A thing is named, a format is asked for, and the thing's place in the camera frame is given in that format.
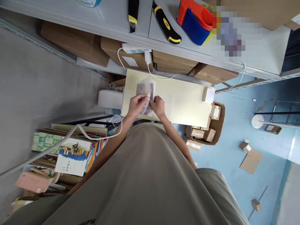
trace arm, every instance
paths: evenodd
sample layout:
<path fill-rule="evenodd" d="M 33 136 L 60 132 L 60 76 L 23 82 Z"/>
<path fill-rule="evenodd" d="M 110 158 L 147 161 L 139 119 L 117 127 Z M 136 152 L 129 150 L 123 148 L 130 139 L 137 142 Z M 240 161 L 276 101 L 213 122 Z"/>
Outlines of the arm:
<path fill-rule="evenodd" d="M 173 125 L 170 123 L 169 119 L 165 115 L 165 102 L 162 98 L 159 96 L 155 96 L 154 102 L 150 99 L 150 105 L 155 112 L 155 114 L 158 116 L 160 121 L 163 124 L 163 127 L 166 130 L 167 135 L 171 138 L 171 140 L 175 143 L 175 145 L 179 148 L 181 153 L 184 155 L 184 157 L 187 159 L 187 161 L 190 163 L 193 169 L 197 169 L 191 153 L 187 147 L 187 145 L 184 143 L 182 138 L 179 136 Z"/>
<path fill-rule="evenodd" d="M 127 116 L 123 119 L 122 131 L 119 135 L 112 137 L 108 140 L 107 144 L 101 150 L 99 156 L 93 163 L 89 172 L 84 176 L 84 178 L 74 187 L 68 194 L 74 194 L 85 182 L 89 180 L 116 152 L 120 145 L 125 140 L 132 123 L 138 117 L 142 111 L 143 105 L 149 99 L 146 95 L 138 95 L 130 99 L 129 110 Z M 121 126 L 117 128 L 114 134 L 119 133 Z"/>

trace white stand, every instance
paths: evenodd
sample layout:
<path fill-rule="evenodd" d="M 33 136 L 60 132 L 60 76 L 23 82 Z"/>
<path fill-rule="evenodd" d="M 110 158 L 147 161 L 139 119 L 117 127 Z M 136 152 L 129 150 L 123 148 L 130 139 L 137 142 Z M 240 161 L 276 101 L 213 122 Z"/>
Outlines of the white stand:
<path fill-rule="evenodd" d="M 300 129 L 300 126 L 287 125 L 287 124 L 283 124 L 283 123 L 265 122 L 263 116 L 260 114 L 252 115 L 250 117 L 250 124 L 252 127 L 256 128 L 256 129 L 261 128 L 264 123 L 274 125 L 274 126 L 279 126 L 279 127 L 290 127 L 290 128 Z"/>

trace cream cardboard sheet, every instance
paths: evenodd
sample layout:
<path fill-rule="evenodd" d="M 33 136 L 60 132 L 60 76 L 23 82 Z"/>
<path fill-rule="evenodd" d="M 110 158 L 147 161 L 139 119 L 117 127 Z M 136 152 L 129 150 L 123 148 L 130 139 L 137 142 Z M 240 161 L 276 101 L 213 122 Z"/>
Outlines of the cream cardboard sheet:
<path fill-rule="evenodd" d="M 159 95 L 165 101 L 166 116 L 172 123 L 199 127 L 207 125 L 211 104 L 202 102 L 205 86 L 176 79 L 157 80 L 149 73 L 131 69 L 127 70 L 122 116 L 128 113 L 130 98 L 136 94 L 137 83 L 149 76 L 150 80 L 156 82 L 155 95 Z M 155 113 L 151 117 L 139 115 L 138 118 L 159 120 Z"/>

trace hand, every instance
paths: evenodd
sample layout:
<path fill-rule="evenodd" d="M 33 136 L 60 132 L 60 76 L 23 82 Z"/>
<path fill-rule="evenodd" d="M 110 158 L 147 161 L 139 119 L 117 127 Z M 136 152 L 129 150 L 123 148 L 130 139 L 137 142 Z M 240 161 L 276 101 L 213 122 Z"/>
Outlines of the hand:
<path fill-rule="evenodd" d="M 150 99 L 149 104 L 159 119 L 165 115 L 165 102 L 161 97 L 155 96 L 154 102 Z"/>
<path fill-rule="evenodd" d="M 149 100 L 149 96 L 140 94 L 130 99 L 127 116 L 135 120 L 142 111 L 143 105 Z"/>

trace pink book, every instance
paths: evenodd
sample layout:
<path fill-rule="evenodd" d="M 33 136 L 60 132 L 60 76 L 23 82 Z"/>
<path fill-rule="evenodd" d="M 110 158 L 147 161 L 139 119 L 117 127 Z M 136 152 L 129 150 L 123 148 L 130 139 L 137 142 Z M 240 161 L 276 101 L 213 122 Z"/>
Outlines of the pink book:
<path fill-rule="evenodd" d="M 24 171 L 21 173 L 16 186 L 35 193 L 43 193 L 47 190 L 52 180 L 52 177 Z"/>

